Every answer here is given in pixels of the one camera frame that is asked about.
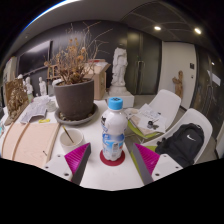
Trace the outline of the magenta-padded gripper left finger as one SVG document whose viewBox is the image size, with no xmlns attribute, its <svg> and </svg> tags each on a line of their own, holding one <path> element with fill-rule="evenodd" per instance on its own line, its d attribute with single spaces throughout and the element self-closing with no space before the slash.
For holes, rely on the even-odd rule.
<svg viewBox="0 0 224 224">
<path fill-rule="evenodd" d="M 91 144 L 86 143 L 66 155 L 56 155 L 44 165 L 43 169 L 79 185 L 84 175 L 90 154 Z"/>
</svg>

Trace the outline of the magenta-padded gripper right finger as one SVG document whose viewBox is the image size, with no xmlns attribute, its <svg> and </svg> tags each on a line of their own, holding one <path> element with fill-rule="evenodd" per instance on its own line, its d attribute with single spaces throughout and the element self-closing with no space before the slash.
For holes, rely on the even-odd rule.
<svg viewBox="0 0 224 224">
<path fill-rule="evenodd" d="M 182 169 L 168 154 L 159 155 L 137 143 L 133 144 L 132 160 L 144 185 Z"/>
</svg>

